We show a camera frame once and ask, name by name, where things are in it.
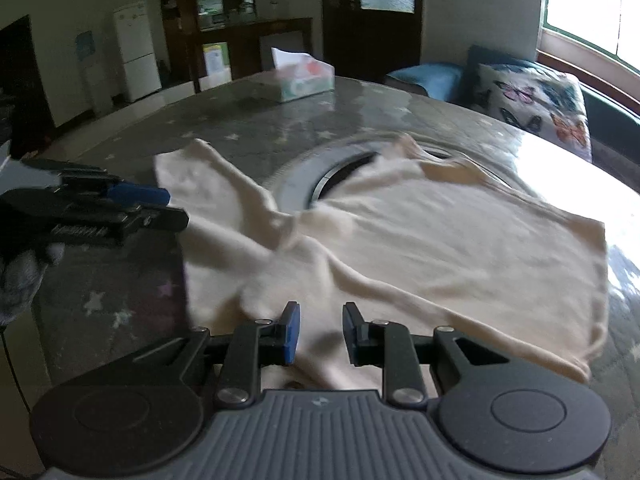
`tissue box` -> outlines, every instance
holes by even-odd
[[[289,61],[284,65],[281,54],[286,54]],[[276,69],[255,78],[258,95],[265,99],[285,103],[335,88],[334,67],[309,54],[278,51],[273,53],[273,59]]]

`table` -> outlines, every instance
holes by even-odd
[[[602,220],[609,245],[609,338],[592,366],[612,435],[597,471],[640,471],[640,196],[598,168],[521,130],[444,102],[336,78],[335,92],[287,104],[258,99],[251,78],[201,92],[73,156],[154,183],[153,156],[207,140],[258,182],[311,148],[376,132],[420,134],[502,168],[555,206]],[[180,250],[145,232],[120,252],[68,248],[34,302],[54,383],[186,325]]]

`gray glove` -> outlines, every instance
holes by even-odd
[[[45,270],[62,259],[64,248],[64,244],[51,244],[21,252],[8,262],[0,257],[0,326],[31,306]]]

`black wire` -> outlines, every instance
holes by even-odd
[[[9,349],[6,346],[6,339],[4,338],[4,330],[0,330],[0,338],[2,338],[2,346],[4,346],[4,355],[6,355],[6,362],[9,365],[9,370],[11,370],[11,375],[14,377],[15,387],[20,394],[20,398],[22,399],[22,403],[24,407],[27,409],[27,413],[31,414],[31,408],[29,407],[29,403],[27,399],[24,397],[24,393],[22,392],[22,388],[20,387],[20,383],[18,382],[18,376],[15,374],[14,365],[11,362],[11,358],[9,357]]]
[[[15,387],[18,389],[18,392],[20,393],[20,398],[22,399],[22,403],[24,404],[24,407],[27,409],[27,412],[31,413],[31,409],[29,408],[27,399],[24,398],[24,393],[22,392],[20,383],[18,382],[18,377],[15,375],[14,365],[12,364],[11,358],[9,357],[9,349],[6,346],[6,340],[4,339],[5,329],[6,327],[4,325],[0,325],[0,338],[2,338],[2,346],[4,346],[4,355],[6,355],[6,362],[9,365],[9,368],[11,370],[11,375],[14,377]],[[9,469],[8,467],[5,467],[3,465],[0,465],[0,472],[4,473],[5,475],[9,475],[9,480],[29,480],[29,478],[27,478],[26,476],[21,475],[17,471],[14,471],[13,469]]]
[[[2,465],[0,465],[0,472],[7,475],[11,475],[11,478],[14,478],[16,480],[29,480],[26,476],[21,475],[20,473],[14,471],[13,469],[9,469],[8,467],[4,467]]]

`doorway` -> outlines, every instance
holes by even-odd
[[[422,0],[322,0],[324,58],[371,82],[420,63]]]
[[[50,141],[54,123],[31,41],[28,16],[0,30],[0,88],[13,97],[11,156],[40,150]]]

